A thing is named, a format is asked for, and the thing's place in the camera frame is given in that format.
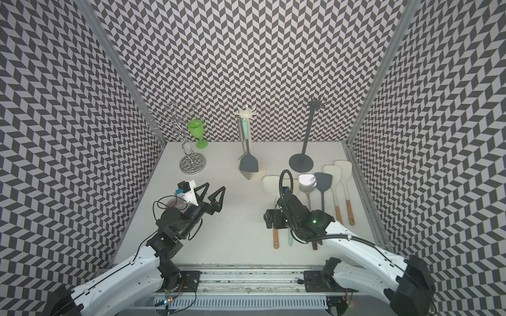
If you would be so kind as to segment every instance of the white spatula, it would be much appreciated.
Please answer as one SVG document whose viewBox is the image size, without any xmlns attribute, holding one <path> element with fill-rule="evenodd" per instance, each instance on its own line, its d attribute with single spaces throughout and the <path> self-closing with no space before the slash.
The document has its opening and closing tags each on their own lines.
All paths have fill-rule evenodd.
<svg viewBox="0 0 506 316">
<path fill-rule="evenodd" d="M 350 221 L 350 225 L 355 225 L 355 218 L 353 217 L 353 210 L 351 208 L 350 195 L 348 194 L 348 185 L 347 185 L 348 180 L 351 178 L 352 164 L 348 160 L 338 160 L 334 163 L 334 165 L 341 168 L 341 182 L 343 183 L 343 187 L 345 188 L 346 209 L 348 210 L 348 219 Z"/>
<path fill-rule="evenodd" d="M 335 216 L 338 221 L 342 224 L 343 218 L 341 217 L 341 211 L 339 210 L 339 201 L 338 195 L 336 193 L 336 188 L 341 183 L 341 168 L 334 165 L 327 165 L 323 167 L 323 172 L 332 175 L 332 195 L 334 195 L 334 206 L 335 206 Z"/>
</svg>

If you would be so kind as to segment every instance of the teal utensil handle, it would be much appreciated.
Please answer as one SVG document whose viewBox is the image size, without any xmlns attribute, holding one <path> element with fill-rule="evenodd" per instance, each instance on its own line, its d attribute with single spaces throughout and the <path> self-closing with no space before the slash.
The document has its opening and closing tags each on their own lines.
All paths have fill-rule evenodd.
<svg viewBox="0 0 506 316">
<path fill-rule="evenodd" d="M 244 130 L 244 139 L 249 139 L 248 135 L 248 122 L 245 118 L 242 119 L 242 129 Z"/>
</svg>

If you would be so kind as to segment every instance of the green plastic goblet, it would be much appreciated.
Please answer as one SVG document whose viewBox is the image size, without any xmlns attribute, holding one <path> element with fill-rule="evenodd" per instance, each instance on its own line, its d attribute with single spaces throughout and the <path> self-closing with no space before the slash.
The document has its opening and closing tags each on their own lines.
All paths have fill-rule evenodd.
<svg viewBox="0 0 506 316">
<path fill-rule="evenodd" d="M 202 120 L 195 119 L 189 121 L 188 129 L 190 130 L 190 133 L 193 135 L 193 137 L 199 140 L 195 146 L 198 149 L 206 148 L 208 142 L 202 139 L 202 137 L 204 136 L 204 125 L 202 123 Z"/>
</svg>

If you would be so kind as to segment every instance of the black utensil stand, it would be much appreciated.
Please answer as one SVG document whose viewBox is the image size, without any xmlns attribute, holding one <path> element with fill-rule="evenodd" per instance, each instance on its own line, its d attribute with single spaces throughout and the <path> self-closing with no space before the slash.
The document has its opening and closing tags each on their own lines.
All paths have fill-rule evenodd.
<svg viewBox="0 0 506 316">
<path fill-rule="evenodd" d="M 320 107 L 321 102 L 318 100 L 311 100 L 308 102 L 309 120 L 308 127 L 306 128 L 306 136 L 304 137 L 304 145 L 302 146 L 302 153 L 291 156 L 288 162 L 290 164 L 290 168 L 292 168 L 295 172 L 304 173 L 313 169 L 313 159 L 306 155 L 306 147 L 308 145 L 309 134 L 311 133 L 311 126 L 313 125 L 315 111 Z"/>
</svg>

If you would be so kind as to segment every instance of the black and white patterned backdrop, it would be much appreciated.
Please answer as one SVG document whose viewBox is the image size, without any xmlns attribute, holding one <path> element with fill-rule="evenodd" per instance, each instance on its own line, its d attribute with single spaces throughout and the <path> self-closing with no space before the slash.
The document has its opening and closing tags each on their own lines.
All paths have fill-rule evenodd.
<svg viewBox="0 0 506 316">
<path fill-rule="evenodd" d="M 257 107 L 254 139 L 304 138 L 308 98 L 329 103 L 311 140 L 345 140 L 405 0 L 91 0 L 146 103 L 197 104 L 212 141 L 238 141 L 233 112 Z"/>
<path fill-rule="evenodd" d="M 353 144 L 439 314 L 506 315 L 506 1 L 422 3 Z"/>
<path fill-rule="evenodd" d="M 112 259 L 161 146 L 70 0 L 0 23 L 0 314 L 35 315 Z"/>
</svg>

